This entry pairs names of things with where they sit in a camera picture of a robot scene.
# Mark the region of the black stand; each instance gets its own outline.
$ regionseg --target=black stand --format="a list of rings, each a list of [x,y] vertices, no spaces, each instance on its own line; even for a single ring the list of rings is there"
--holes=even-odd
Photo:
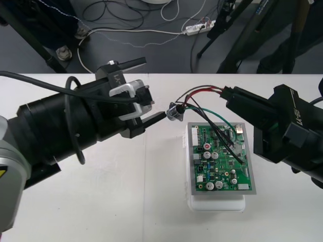
[[[226,59],[222,62],[221,66],[218,69],[217,73],[236,73],[238,68],[236,67],[236,63],[240,61],[239,53],[245,47],[245,44],[248,42],[249,37],[254,32],[260,32],[263,25],[269,18],[271,12],[275,8],[279,0],[262,0],[252,16],[249,23],[245,26],[244,30],[234,43],[230,52],[228,53]],[[243,0],[237,8],[228,13],[227,8],[222,8],[219,16],[217,17],[216,24],[208,33],[208,38],[211,40],[206,44],[206,46],[197,54],[198,58],[201,58],[203,53],[212,45],[212,43],[225,31],[227,31],[234,23],[234,21],[240,16],[240,14],[251,4],[252,0]],[[298,9],[296,13],[296,17],[293,22],[293,28],[290,38],[290,48],[288,52],[288,58],[286,64],[284,66],[283,73],[292,73],[294,63],[295,63],[295,55],[297,46],[301,37],[301,33],[303,31],[306,17],[309,10],[308,0],[298,0]]]
[[[38,20],[43,24],[46,24],[50,29],[56,31],[60,34],[67,43],[73,46],[77,46],[76,40],[68,37],[52,20],[43,13],[37,4],[34,5],[37,9]],[[46,64],[52,68],[56,73],[67,73],[65,68],[59,63],[59,61],[53,57],[48,51],[42,46],[42,44],[28,31],[23,24],[11,13],[10,10],[1,2],[0,0],[0,16],[8,23],[10,26],[25,39],[25,41],[46,61]]]

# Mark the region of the cable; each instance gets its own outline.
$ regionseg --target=cable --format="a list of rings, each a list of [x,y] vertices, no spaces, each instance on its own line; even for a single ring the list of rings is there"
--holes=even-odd
[[[202,26],[201,26],[201,28],[198,30],[197,35],[196,35],[196,37],[195,37],[195,39],[194,39],[193,45],[192,45],[192,47],[191,47],[191,53],[190,53],[190,70],[191,70],[191,73],[192,73],[192,74],[194,73],[194,70],[193,70],[193,49],[194,49],[194,46],[195,46],[195,44],[196,44],[196,42],[197,42],[198,35],[199,35],[199,33],[201,32],[201,30],[202,30],[204,27],[205,27],[205,26],[204,26],[204,25],[202,25]]]
[[[112,29],[95,29],[95,30],[92,30],[92,31],[90,31],[89,33],[88,33],[88,35],[86,36],[86,38],[88,37],[88,36],[90,36],[91,34],[93,34],[93,33],[95,33],[95,32],[98,32],[98,31],[119,31],[119,32],[157,32],[157,33],[167,33],[167,34],[175,34],[175,33],[171,33],[171,32],[165,32],[165,31],[158,31],[158,30],[112,30]],[[180,36],[180,34],[181,33],[176,33],[176,36],[174,37],[174,38],[171,38],[171,39],[169,39],[169,40],[166,40],[166,41],[164,41],[164,42],[162,42],[162,43],[147,43],[147,44],[145,44],[145,45],[143,45],[143,46],[137,46],[137,45],[134,45],[134,44],[132,44],[132,43],[128,43],[128,42],[126,42],[126,43],[124,43],[124,42],[121,42],[121,41],[119,41],[119,40],[115,40],[115,39],[110,39],[110,38],[108,38],[107,36],[105,36],[104,34],[102,34],[105,38],[107,38],[108,40],[110,40],[110,41],[115,41],[115,42],[118,42],[118,43],[120,43],[120,44],[128,44],[128,45],[131,45],[132,47],[134,47],[134,48],[145,48],[145,47],[147,47],[147,46],[149,46],[149,45],[163,45],[163,44],[166,44],[166,43],[168,43],[168,42],[170,42],[170,41],[172,41],[172,40],[175,40],[175,39],[177,39],[178,38],[178,36]],[[79,58],[79,61],[80,61],[80,64],[82,65],[82,67],[85,69],[85,70],[87,70],[89,73],[93,73],[88,67],[86,67],[85,66],[85,64],[83,63],[83,61],[82,61],[82,59],[81,59],[81,56],[80,56],[80,45],[83,43],[83,41],[86,39],[86,38],[84,38],[84,39],[82,39],[81,41],[80,41],[80,43],[79,43],[79,45],[78,45],[78,47],[77,47],[77,56],[78,56],[78,58]]]
[[[177,13],[175,15],[175,17],[173,17],[172,19],[166,19],[164,16],[163,16],[163,10],[164,10],[164,7],[166,7],[168,4],[171,3],[172,0],[170,0],[168,3],[166,3],[160,10],[160,15],[161,17],[165,20],[165,21],[173,21],[177,18],[178,14],[180,13],[180,3],[179,3],[179,0],[177,0]]]
[[[223,145],[225,146],[225,148],[229,151],[229,153],[240,163],[240,164],[244,164],[244,162],[231,150],[231,148],[224,142],[223,138],[218,135],[218,131],[216,130],[216,125],[207,117],[207,115],[205,113],[203,113],[202,110],[199,110],[199,108],[195,107],[196,109],[192,109],[194,112],[196,112],[198,115],[200,115],[203,119],[205,119],[210,126],[212,127],[213,131],[216,133],[218,139],[220,140],[220,142],[223,143]]]
[[[190,90],[186,91],[182,96],[180,96],[175,102],[178,102],[182,97],[184,97],[187,93],[195,90],[195,89],[198,89],[198,88],[201,88],[201,87],[212,87],[214,89],[219,89],[219,90],[223,90],[223,88],[220,88],[220,87],[217,87],[217,86],[213,86],[213,85],[202,85],[202,86],[197,86],[197,87],[193,87],[191,88]]]
[[[313,105],[315,105],[315,104],[317,104],[317,103],[319,103],[319,102],[322,102],[323,101],[323,97],[318,97],[317,99],[314,99],[312,102],[310,102],[309,104],[313,104]]]
[[[187,95],[187,96],[185,97],[184,105],[187,103],[187,101],[188,101],[190,98],[192,98],[192,96],[193,96],[193,95],[195,95],[195,94],[197,94],[197,93],[199,93],[199,92],[215,92],[215,93],[217,93],[217,94],[221,94],[221,92],[216,91],[216,90],[214,90],[213,88],[202,88],[202,89],[198,89],[198,90],[195,90],[195,91],[191,92],[189,95]]]
[[[100,101],[100,102],[112,102],[112,103],[135,103],[138,102],[138,98],[137,97],[130,97],[130,98],[124,98],[124,97],[102,97],[102,96],[97,96],[97,95],[87,95],[87,94],[83,94],[81,92],[76,92],[73,90],[69,90],[63,87],[58,87],[31,77],[26,77],[23,75],[19,75],[16,73],[11,73],[11,72],[4,72],[4,71],[0,71],[0,76],[3,77],[9,77],[12,79],[16,79],[19,81],[23,81],[41,88],[45,88],[54,92],[59,92],[59,93],[63,93],[63,94],[67,94],[70,96],[74,96],[74,97],[80,97],[80,98],[88,98],[88,99],[92,99],[92,100],[96,100],[96,101]]]
[[[188,20],[185,21],[185,23],[182,25],[181,32],[184,32],[184,27],[187,24],[187,22],[190,21],[192,18],[194,18],[196,15],[198,15],[202,11],[202,9],[204,8],[205,3],[206,3],[206,0],[204,0],[200,10],[196,14],[194,14],[192,17],[190,17]]]
[[[81,87],[81,83],[79,80],[77,80],[76,77],[69,77],[66,81],[65,88],[67,90],[71,89],[72,82],[75,82],[78,88]],[[70,106],[70,95],[65,95],[64,97],[64,102],[65,102],[65,117],[66,117],[66,124],[67,124],[67,129],[70,135],[70,139],[72,142],[73,149],[76,153],[76,156],[80,162],[81,165],[85,164],[85,158],[83,155],[83,152],[79,146],[79,143],[77,141],[76,137],[76,132],[74,130],[73,122],[72,122],[72,115],[71,115],[71,106]]]
[[[174,32],[167,32],[167,31],[159,31],[159,30],[154,30],[154,29],[128,30],[128,29],[94,28],[93,30],[106,31],[106,32],[132,32],[132,33],[155,32],[155,33],[173,34],[173,35],[183,34],[183,33],[174,33]]]
[[[185,109],[195,109],[195,107],[187,107]],[[206,108],[201,108],[203,111],[206,111],[206,112],[209,112],[209,113],[212,113],[213,115],[217,116],[218,118],[220,118],[222,121],[224,121],[233,131],[233,134],[234,134],[234,139],[233,139],[233,142],[235,142],[237,140],[237,132],[235,130],[235,128],[224,118],[222,117],[221,115],[217,114],[216,112],[213,112],[209,109],[206,109]]]
[[[206,120],[208,120],[208,122],[210,122],[210,125],[212,126],[212,128],[214,129],[216,135],[218,137],[222,136],[223,138],[225,138],[225,140],[228,142],[228,144],[234,146],[234,143],[231,141],[230,136],[227,136],[215,123],[213,123],[208,116],[206,115],[206,113],[203,111],[203,109],[201,108],[201,106],[195,101],[195,99],[193,97],[191,97],[191,99],[193,100],[193,102],[196,103],[196,105],[199,107],[201,113],[205,116]]]

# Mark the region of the floor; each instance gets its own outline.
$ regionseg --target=floor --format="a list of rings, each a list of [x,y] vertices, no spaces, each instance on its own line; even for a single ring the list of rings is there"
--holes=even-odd
[[[78,17],[82,15],[84,8],[95,0],[72,0]],[[139,0],[128,0],[130,5],[138,8],[145,8],[145,4]],[[197,16],[203,17],[209,10],[216,6],[217,0],[207,0],[204,9]],[[178,21],[174,21],[165,26],[159,27],[158,30],[179,32],[185,20],[183,17],[191,17],[197,12],[201,6],[199,0],[185,0],[180,1],[180,12]],[[199,61],[195,64],[195,72],[198,73],[216,73],[220,63],[224,60],[235,39],[239,36],[244,25],[248,22],[256,8],[256,5],[251,5],[240,16],[235,24],[207,50]],[[123,18],[137,18],[138,14],[123,8],[117,4],[111,4],[111,11]],[[171,18],[176,14],[176,3],[171,3],[171,6],[165,9],[165,17]],[[101,6],[94,6],[86,13],[87,18],[95,18],[102,12]],[[109,13],[105,13],[103,19],[99,21],[102,24],[93,24],[84,22],[90,28],[95,27],[115,27],[120,26],[115,23],[123,24],[120,21],[111,19]],[[160,11],[154,11],[146,18],[143,27],[156,26],[165,21],[160,16]],[[276,47],[286,38],[290,33],[289,29],[284,30],[278,36],[268,41],[255,55],[246,59],[240,69],[239,73],[251,74],[255,73],[259,60],[264,56],[272,53]],[[0,26],[0,67],[2,70],[16,72],[16,73],[54,73],[49,68],[43,59],[22,39],[10,26]],[[146,57],[147,64],[134,69],[133,73],[190,73],[190,49],[195,40],[196,35],[186,36],[167,35],[160,33],[119,33],[119,32],[105,32],[94,33],[91,35],[90,41],[86,44],[86,48],[81,51],[81,58],[84,64],[93,72],[110,60],[125,62],[131,59]],[[143,46],[147,43],[163,43],[163,45],[149,45],[145,48],[134,48],[128,44],[121,44],[120,42],[130,42],[133,45]],[[206,33],[199,35],[193,56],[208,42]],[[308,53],[297,58],[294,68],[295,74],[323,74],[322,62],[323,44],[320,44]],[[87,73],[82,68],[74,51],[73,59],[70,63],[62,63],[67,67],[69,73]]]

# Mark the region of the power strip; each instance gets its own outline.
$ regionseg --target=power strip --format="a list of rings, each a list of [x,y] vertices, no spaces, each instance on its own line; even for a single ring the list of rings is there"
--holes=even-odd
[[[198,31],[200,30],[200,28],[201,28],[202,26],[204,26],[204,28],[203,28],[203,29],[201,29],[200,33],[208,32],[208,31],[210,31],[210,29],[211,29],[211,28],[213,28],[213,27],[214,27],[215,22],[216,22],[216,21],[215,21],[215,20],[213,20],[213,21],[211,22],[211,24],[210,24],[210,25],[208,25],[208,26],[207,26],[207,23],[205,23],[205,24],[196,24],[196,25],[193,25],[193,26],[187,26],[187,27],[186,27],[186,31],[185,31],[185,33],[186,33],[187,35],[194,35],[194,34],[197,34],[197,33],[198,33]]]

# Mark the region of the circuit board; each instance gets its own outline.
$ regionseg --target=circuit board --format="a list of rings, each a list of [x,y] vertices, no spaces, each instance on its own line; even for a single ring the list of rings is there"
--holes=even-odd
[[[219,126],[233,141],[230,148],[239,163],[210,126],[191,125],[196,191],[252,191],[248,157],[241,125]]]

